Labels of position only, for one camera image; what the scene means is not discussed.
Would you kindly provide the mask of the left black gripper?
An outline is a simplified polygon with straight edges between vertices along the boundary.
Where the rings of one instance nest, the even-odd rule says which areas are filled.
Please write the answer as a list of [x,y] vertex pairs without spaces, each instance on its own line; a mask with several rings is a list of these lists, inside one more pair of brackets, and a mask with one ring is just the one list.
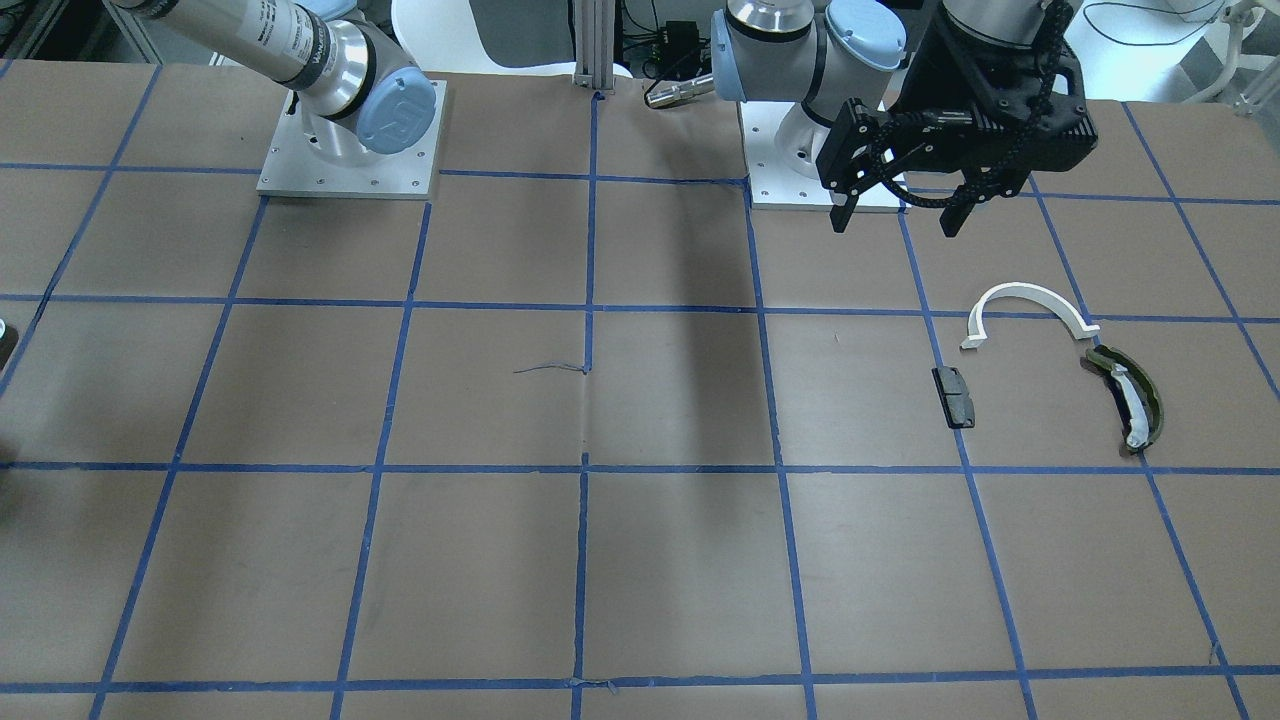
[[1065,29],[1065,20],[1015,20],[991,35],[933,20],[891,108],[847,99],[818,154],[832,231],[844,233],[856,213],[904,211],[884,187],[904,172],[960,172],[940,215],[954,238],[979,204],[1019,195],[1032,172],[1083,161],[1098,131]]

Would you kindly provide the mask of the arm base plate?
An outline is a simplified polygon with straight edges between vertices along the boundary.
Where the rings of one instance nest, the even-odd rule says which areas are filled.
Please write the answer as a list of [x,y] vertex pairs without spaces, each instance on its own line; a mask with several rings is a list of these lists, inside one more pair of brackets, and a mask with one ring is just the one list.
[[829,132],[797,102],[741,102],[742,150],[751,204],[765,210],[828,211],[817,156]]
[[262,196],[428,201],[436,178],[448,83],[434,79],[436,110],[428,133],[410,149],[383,155],[348,129],[305,110],[288,92],[259,173]]

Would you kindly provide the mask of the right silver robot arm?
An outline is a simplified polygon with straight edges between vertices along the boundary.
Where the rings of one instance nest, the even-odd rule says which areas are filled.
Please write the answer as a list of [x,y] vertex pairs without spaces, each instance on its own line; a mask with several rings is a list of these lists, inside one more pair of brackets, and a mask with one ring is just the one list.
[[436,87],[356,1],[118,1],[279,83],[311,114],[393,155],[434,126]]

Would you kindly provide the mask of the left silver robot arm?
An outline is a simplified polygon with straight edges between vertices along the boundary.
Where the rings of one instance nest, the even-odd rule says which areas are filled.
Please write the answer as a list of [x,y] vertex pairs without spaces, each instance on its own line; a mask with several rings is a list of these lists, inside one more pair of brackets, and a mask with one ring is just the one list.
[[876,187],[940,213],[945,236],[1036,172],[1079,165],[1100,136],[1066,40],[1073,1],[940,1],[913,38],[892,3],[727,1],[716,92],[782,102],[768,142],[847,228]]

